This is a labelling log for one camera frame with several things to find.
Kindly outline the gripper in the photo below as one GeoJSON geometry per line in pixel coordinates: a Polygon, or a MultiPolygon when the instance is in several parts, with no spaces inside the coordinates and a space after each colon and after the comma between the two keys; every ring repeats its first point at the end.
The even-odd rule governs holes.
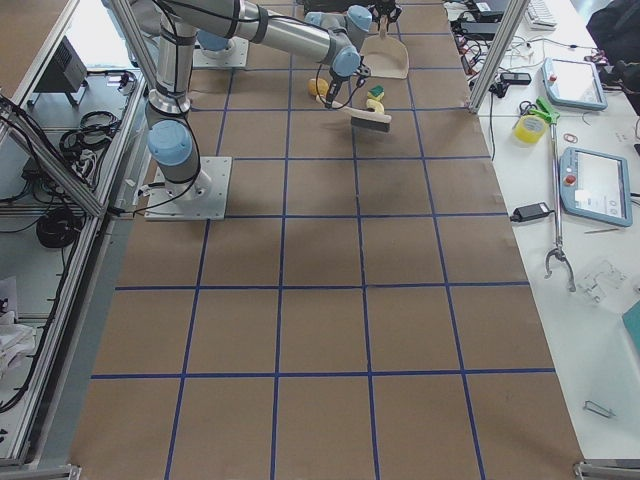
{"type": "Polygon", "coordinates": [[[340,76],[336,73],[331,74],[331,82],[329,83],[329,87],[324,96],[324,103],[326,105],[332,105],[337,95],[340,92],[340,89],[343,83],[347,80],[346,77],[340,76]]]}
{"type": "Polygon", "coordinates": [[[375,0],[370,3],[370,12],[374,20],[397,20],[402,14],[402,8],[395,0],[375,0]]]}

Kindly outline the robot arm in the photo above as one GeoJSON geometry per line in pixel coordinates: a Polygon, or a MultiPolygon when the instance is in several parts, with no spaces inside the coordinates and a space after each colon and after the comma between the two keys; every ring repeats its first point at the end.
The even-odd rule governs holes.
{"type": "Polygon", "coordinates": [[[241,38],[254,44],[304,56],[317,63],[359,59],[370,29],[392,24],[402,14],[394,1],[347,3],[343,12],[312,11],[302,19],[287,16],[250,1],[193,1],[173,6],[184,22],[222,38],[241,38]]]}
{"type": "Polygon", "coordinates": [[[329,69],[321,101],[328,109],[343,83],[369,75],[360,50],[372,14],[361,5],[343,13],[311,12],[304,19],[249,1],[158,1],[155,7],[160,20],[155,83],[146,107],[148,149],[170,199],[198,197],[209,183],[188,123],[193,69],[243,69],[251,44],[303,56],[329,69]]]}

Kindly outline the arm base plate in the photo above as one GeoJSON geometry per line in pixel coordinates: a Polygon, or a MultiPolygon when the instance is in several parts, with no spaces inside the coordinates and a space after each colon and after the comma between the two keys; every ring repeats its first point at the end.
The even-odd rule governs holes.
{"type": "Polygon", "coordinates": [[[220,50],[206,49],[196,41],[193,52],[193,68],[209,70],[244,69],[247,64],[249,41],[234,37],[227,40],[220,50]]]}
{"type": "Polygon", "coordinates": [[[150,191],[144,217],[149,221],[222,220],[226,213],[231,157],[202,157],[201,171],[193,186],[167,183],[160,168],[155,182],[162,183],[150,191]]]}

